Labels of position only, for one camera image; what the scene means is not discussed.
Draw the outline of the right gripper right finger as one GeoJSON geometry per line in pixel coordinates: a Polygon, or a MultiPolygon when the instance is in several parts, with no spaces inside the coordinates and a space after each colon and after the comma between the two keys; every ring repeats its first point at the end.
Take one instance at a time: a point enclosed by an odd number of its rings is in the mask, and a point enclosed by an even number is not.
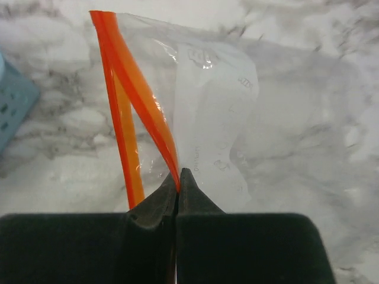
{"type": "Polygon", "coordinates": [[[183,169],[176,216],[179,283],[335,283],[315,224],[295,213],[223,212],[183,169]]]}

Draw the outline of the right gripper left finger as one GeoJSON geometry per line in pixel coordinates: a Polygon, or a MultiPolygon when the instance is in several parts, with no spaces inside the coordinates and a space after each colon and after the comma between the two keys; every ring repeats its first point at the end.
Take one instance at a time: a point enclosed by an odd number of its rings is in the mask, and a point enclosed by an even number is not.
{"type": "Polygon", "coordinates": [[[172,176],[121,213],[1,218],[2,283],[174,283],[172,176]]]}

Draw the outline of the clear orange-zip bag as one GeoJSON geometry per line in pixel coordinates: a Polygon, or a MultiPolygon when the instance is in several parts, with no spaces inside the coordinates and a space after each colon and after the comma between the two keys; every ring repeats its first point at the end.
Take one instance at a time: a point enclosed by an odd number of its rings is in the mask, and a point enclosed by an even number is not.
{"type": "Polygon", "coordinates": [[[129,194],[145,126],[174,178],[229,212],[371,214],[378,164],[356,152],[363,91],[335,57],[236,34],[91,11],[129,194]]]}

